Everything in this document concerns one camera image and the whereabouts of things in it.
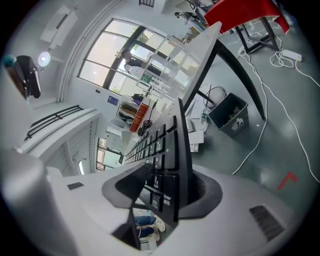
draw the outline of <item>gray trash bin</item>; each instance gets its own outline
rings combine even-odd
[[[249,124],[248,103],[229,93],[210,113],[209,118],[230,137],[240,133]]]

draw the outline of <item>keyboard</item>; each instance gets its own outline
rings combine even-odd
[[[148,176],[139,198],[170,226],[188,204],[193,176],[183,104],[177,98],[127,154],[124,164],[144,161]]]

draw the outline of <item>floor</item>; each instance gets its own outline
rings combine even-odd
[[[274,22],[270,24],[272,27],[277,26]],[[263,29],[262,24],[258,23],[254,25],[254,30],[248,28],[248,31],[252,33]],[[302,55],[303,61],[297,64],[298,68],[320,82],[319,65],[298,26],[293,25],[287,35],[282,29],[274,28],[273,30],[282,40],[284,49]],[[239,37],[235,33],[227,33],[220,38],[226,46],[238,40]],[[238,42],[229,45],[228,48],[236,55],[241,45],[242,43]],[[270,48],[259,48],[250,53],[251,63],[256,67],[262,81],[285,105],[299,131],[311,169],[320,180],[320,118],[318,118],[320,117],[320,87],[295,68],[272,66],[269,58],[274,53]],[[239,58],[239,61],[251,77],[262,104],[265,105],[265,96],[257,76],[244,59]],[[219,57],[214,60],[203,82],[203,85],[206,84],[212,84],[212,87],[222,86],[227,93],[233,93],[248,102],[250,124],[246,129],[234,138],[230,138],[211,122],[205,133],[204,144],[199,145],[199,152],[192,153],[193,164],[231,174],[257,144],[264,121],[243,84]],[[284,109],[268,89],[265,90],[268,98],[268,120],[264,134],[258,148],[236,175],[261,184],[291,206],[298,216],[303,216],[314,199],[319,184],[309,172],[297,134]],[[280,188],[279,185],[288,172],[291,172],[297,180],[296,182],[289,180]]]

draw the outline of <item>window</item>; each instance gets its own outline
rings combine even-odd
[[[122,164],[121,152],[107,147],[107,140],[103,138],[98,139],[97,154],[96,154],[96,169],[105,171],[119,167]]]
[[[152,99],[159,100],[160,107],[160,102],[164,100],[164,104],[167,99],[159,98],[158,93],[153,94],[153,88],[150,85],[143,82],[137,85],[138,79],[125,70],[125,60],[120,52],[123,49],[130,49],[135,58],[146,61],[164,39],[164,36],[143,26],[113,19],[97,37],[83,62],[78,77],[119,95],[151,96]],[[166,58],[173,48],[166,41],[158,55]],[[160,63],[154,63],[154,65],[160,70],[164,69]]]
[[[81,175],[85,175],[84,168],[82,166],[82,160],[80,162],[78,162],[78,166],[79,166],[79,170],[80,170]]]

